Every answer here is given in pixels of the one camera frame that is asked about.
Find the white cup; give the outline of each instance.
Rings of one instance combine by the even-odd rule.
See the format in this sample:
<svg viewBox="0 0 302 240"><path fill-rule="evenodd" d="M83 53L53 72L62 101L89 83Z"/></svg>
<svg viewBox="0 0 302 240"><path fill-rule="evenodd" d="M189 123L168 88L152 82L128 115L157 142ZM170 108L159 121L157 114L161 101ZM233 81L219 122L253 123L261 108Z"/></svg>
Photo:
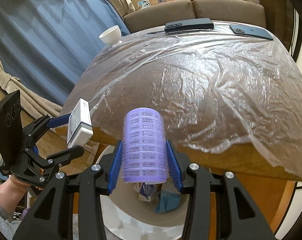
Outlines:
<svg viewBox="0 0 302 240"><path fill-rule="evenodd" d="M121 39L121 31L118 25L115 25L109 29L107 29L105 32L103 32L99 38L107 45L118 45L122 41Z"/></svg>

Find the person's hand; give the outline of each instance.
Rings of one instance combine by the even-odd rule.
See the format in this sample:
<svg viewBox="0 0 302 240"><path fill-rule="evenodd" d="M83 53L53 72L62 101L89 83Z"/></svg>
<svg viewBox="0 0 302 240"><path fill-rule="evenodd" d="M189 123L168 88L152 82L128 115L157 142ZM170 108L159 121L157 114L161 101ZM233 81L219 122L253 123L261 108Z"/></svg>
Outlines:
<svg viewBox="0 0 302 240"><path fill-rule="evenodd" d="M28 191L28 190L27 190L27 187L28 187L28 186L31 186L30 184L27 184L27 183L25 183L25 182L22 182L22 181L18 180L17 177L14 176L14 175L10 175L10 176L9 176L9 180L13 183L13 185L14 185L15 187L17 187L18 189L23 190L23 191L25 191L25 192Z"/></svg>

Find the metal bolt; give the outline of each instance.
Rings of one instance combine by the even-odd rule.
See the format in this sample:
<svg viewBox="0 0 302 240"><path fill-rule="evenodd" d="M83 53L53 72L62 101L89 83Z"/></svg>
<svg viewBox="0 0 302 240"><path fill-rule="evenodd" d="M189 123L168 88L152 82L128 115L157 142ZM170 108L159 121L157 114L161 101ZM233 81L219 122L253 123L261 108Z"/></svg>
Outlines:
<svg viewBox="0 0 302 240"><path fill-rule="evenodd" d="M93 171L98 171L101 169L101 166L99 164L94 164L91 166L91 170Z"/></svg>
<svg viewBox="0 0 302 240"><path fill-rule="evenodd" d="M227 171L227 172L226 172L226 177L227 177L228 179L233 179L233 178L234 178L234 174L233 174L232 172L230 172L230 171Z"/></svg>
<svg viewBox="0 0 302 240"><path fill-rule="evenodd" d="M64 178L64 172L58 172L57 174L55 174L55 177L57 179L63 179Z"/></svg>
<svg viewBox="0 0 302 240"><path fill-rule="evenodd" d="M191 163L191 164L189 165L189 167L190 167L190 169L196 171L196 170L199 168L199 165L196 164L196 163Z"/></svg>

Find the sofa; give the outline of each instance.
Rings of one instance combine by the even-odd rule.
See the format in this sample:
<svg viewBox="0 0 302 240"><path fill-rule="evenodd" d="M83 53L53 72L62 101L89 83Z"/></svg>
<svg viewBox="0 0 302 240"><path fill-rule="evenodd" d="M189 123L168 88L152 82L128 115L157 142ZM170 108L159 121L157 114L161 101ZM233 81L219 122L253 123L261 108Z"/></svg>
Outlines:
<svg viewBox="0 0 302 240"><path fill-rule="evenodd" d="M176 0L140 9L124 16L131 33L179 20L210 18L266 27L264 7L243 0Z"/></svg>

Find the clear plastic cover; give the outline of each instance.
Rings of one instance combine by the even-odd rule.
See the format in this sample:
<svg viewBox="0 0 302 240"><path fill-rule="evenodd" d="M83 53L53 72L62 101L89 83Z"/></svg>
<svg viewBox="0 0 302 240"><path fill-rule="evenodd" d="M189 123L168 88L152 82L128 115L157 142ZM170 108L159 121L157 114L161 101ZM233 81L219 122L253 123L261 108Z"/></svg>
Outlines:
<svg viewBox="0 0 302 240"><path fill-rule="evenodd" d="M214 30L167 34L156 27L123 37L94 59L61 114L83 98L93 127L121 139L125 115L149 107L162 115L173 142L212 154L251 142L270 164L302 176L296 63L274 35L274 41L235 35L230 23L214 24Z"/></svg>

